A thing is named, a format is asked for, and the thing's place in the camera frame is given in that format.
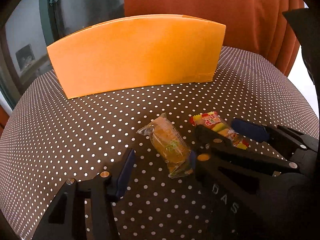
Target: colorful snack wrapper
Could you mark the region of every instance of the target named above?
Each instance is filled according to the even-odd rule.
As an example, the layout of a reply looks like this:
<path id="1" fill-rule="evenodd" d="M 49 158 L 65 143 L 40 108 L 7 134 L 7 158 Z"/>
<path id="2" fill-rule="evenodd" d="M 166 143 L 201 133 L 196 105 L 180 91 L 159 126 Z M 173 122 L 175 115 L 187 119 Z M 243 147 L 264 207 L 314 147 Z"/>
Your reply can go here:
<path id="1" fill-rule="evenodd" d="M 138 130 L 137 133 L 149 136 L 152 145 L 167 163 L 171 178 L 183 177 L 192 173 L 188 159 L 190 148 L 167 119 L 165 113 Z"/>
<path id="2" fill-rule="evenodd" d="M 209 112 L 206 114 L 197 114 L 191 117 L 190 122 L 196 126 L 202 124 L 203 126 L 223 135 L 224 137 L 232 141 L 233 146 L 246 150 L 249 146 L 248 142 L 244 138 L 232 130 L 215 112 Z"/>

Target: brown polka dot cushion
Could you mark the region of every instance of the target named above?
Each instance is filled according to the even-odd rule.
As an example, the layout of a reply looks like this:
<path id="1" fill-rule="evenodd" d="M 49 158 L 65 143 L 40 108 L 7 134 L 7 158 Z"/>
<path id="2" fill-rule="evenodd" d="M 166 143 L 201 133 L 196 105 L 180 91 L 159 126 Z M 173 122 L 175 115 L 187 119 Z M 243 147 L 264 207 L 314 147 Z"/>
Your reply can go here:
<path id="1" fill-rule="evenodd" d="M 166 112 L 192 146 L 190 116 L 213 110 L 229 124 L 239 117 L 319 135 L 319 120 L 292 83 L 262 56 L 240 49 L 222 48 L 213 82 L 71 100 L 50 71 L 28 88 L 2 134 L 0 208 L 14 231 L 31 239 L 66 179 L 91 179 L 132 147 L 137 158 L 127 192 L 112 204 L 121 239 L 203 239 L 210 201 L 192 175 L 170 179 L 148 137 L 136 131 Z M 250 141 L 249 150 L 283 158 L 266 143 Z M 87 234 L 93 239 L 86 203 Z"/>

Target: candy package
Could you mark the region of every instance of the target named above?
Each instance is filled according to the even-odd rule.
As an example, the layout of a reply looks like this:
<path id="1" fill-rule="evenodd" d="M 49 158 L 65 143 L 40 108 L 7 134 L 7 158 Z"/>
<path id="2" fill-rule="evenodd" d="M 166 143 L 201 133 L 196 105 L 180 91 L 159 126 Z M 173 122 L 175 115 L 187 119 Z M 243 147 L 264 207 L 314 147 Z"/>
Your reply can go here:
<path id="1" fill-rule="evenodd" d="M 225 123 L 217 112 L 209 112 L 206 114 L 198 114 L 191 117 L 190 122 L 196 126 L 202 124 L 203 126 L 217 132 L 232 141 L 233 146 L 246 150 L 249 146 L 248 142 L 234 130 L 232 130 L 227 123 Z"/>
<path id="2" fill-rule="evenodd" d="M 167 163 L 171 178 L 183 177 L 192 173 L 189 163 L 190 148 L 167 119 L 165 113 L 138 130 L 137 133 L 149 136 L 152 145 Z"/>

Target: black mount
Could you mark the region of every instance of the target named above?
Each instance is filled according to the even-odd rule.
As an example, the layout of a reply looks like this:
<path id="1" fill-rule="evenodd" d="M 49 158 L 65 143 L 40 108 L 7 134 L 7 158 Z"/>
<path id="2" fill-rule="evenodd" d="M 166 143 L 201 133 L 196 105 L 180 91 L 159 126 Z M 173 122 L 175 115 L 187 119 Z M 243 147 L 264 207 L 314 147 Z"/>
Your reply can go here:
<path id="1" fill-rule="evenodd" d="M 235 148 L 220 134 L 196 126 L 195 174 L 214 205 L 208 239 L 308 239 L 316 227 L 306 214 L 319 210 L 314 198 L 319 141 L 284 126 L 241 119 L 232 127 L 267 142 L 285 160 Z"/>
<path id="2" fill-rule="evenodd" d="M 80 182 L 67 179 L 44 213 L 32 239 L 86 240 L 84 200 L 90 198 L 95 240 L 120 240 L 111 202 L 118 202 L 124 195 L 134 160 L 134 150 L 129 148 L 110 171 Z"/>

